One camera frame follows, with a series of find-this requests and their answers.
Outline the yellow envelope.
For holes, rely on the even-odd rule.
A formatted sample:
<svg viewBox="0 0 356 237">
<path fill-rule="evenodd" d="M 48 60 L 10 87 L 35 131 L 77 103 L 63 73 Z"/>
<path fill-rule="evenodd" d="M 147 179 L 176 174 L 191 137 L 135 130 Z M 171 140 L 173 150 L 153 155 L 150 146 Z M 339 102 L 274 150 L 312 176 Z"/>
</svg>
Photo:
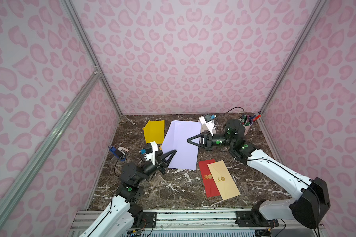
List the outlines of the yellow envelope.
<svg viewBox="0 0 356 237">
<path fill-rule="evenodd" d="M 165 121 L 148 121 L 143 128 L 145 143 L 155 142 L 162 144 L 164 142 Z"/>
</svg>

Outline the purple envelope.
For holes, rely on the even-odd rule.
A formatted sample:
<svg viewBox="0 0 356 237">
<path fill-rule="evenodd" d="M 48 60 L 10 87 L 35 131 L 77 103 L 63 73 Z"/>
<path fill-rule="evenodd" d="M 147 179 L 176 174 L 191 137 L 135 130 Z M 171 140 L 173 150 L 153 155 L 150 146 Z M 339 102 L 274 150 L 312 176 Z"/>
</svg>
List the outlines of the purple envelope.
<svg viewBox="0 0 356 237">
<path fill-rule="evenodd" d="M 162 151 L 167 153 L 176 150 L 169 168 L 196 170 L 198 147 L 187 142 L 199 135 L 201 123 L 197 121 L 174 120 L 167 131 L 162 144 Z"/>
</svg>

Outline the beige envelope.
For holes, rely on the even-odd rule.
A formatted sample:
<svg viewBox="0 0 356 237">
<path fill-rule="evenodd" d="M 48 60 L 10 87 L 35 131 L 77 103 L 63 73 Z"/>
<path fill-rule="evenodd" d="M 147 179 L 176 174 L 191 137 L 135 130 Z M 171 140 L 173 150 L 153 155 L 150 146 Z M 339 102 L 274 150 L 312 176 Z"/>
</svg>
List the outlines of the beige envelope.
<svg viewBox="0 0 356 237">
<path fill-rule="evenodd" d="M 240 191 L 238 190 L 224 161 L 208 164 L 208 168 L 222 200 L 228 200 L 240 195 Z"/>
</svg>

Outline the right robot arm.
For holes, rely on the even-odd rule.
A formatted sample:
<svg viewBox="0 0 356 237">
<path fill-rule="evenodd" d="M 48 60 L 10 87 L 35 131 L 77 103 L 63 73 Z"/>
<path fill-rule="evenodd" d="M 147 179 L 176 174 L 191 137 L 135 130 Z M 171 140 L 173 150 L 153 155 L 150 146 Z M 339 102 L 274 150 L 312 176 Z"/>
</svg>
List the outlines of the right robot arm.
<svg viewBox="0 0 356 237">
<path fill-rule="evenodd" d="M 278 161 L 244 138 L 245 126 L 240 119 L 230 119 L 223 133 L 203 131 L 187 139 L 189 144 L 207 151 L 215 146 L 225 146 L 235 160 L 267 176 L 286 190 L 291 198 L 279 201 L 261 200 L 251 210 L 249 216 L 241 218 L 241 223 L 252 226 L 273 226 L 278 219 L 296 220 L 309 229 L 316 229 L 330 209 L 327 184 L 317 177 L 311 179 L 301 175 Z"/>
</svg>

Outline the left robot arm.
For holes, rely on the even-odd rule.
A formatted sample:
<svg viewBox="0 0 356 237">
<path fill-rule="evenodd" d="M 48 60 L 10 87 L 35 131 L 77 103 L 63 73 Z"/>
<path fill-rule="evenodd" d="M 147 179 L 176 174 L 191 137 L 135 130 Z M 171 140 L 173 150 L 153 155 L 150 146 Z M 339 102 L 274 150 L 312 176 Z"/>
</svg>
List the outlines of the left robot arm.
<svg viewBox="0 0 356 237">
<path fill-rule="evenodd" d="M 135 229 L 143 234 L 146 228 L 155 229 L 156 212 L 143 213 L 136 202 L 143 194 L 141 183 L 149 180 L 156 172 L 165 174 L 176 150 L 155 152 L 155 163 L 147 161 L 142 166 L 127 163 L 120 175 L 121 185 L 113 193 L 107 208 L 81 234 L 82 237 L 129 237 L 128 232 Z"/>
</svg>

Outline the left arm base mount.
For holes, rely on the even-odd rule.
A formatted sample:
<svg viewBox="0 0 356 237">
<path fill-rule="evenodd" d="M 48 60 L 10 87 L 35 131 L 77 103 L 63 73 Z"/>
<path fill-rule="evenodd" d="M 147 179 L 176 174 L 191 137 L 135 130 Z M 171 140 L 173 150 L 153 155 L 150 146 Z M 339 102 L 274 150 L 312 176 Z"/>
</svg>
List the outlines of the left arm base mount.
<svg viewBox="0 0 356 237">
<path fill-rule="evenodd" d="M 131 220 L 130 229 L 155 228 L 157 221 L 157 212 L 144 211 L 142 207 L 137 204 L 132 205 L 131 208 L 125 212 L 126 217 Z"/>
</svg>

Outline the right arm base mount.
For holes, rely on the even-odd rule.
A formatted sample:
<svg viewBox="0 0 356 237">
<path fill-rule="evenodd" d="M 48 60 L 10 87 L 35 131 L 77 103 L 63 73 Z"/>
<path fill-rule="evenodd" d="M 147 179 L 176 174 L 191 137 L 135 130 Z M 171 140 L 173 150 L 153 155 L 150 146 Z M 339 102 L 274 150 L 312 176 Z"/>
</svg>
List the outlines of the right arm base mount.
<svg viewBox="0 0 356 237">
<path fill-rule="evenodd" d="M 259 208 L 264 200 L 257 202 L 251 210 L 241 210 L 236 212 L 236 221 L 238 227 L 269 227 L 279 226 L 277 219 L 267 220 L 260 212 Z"/>
</svg>

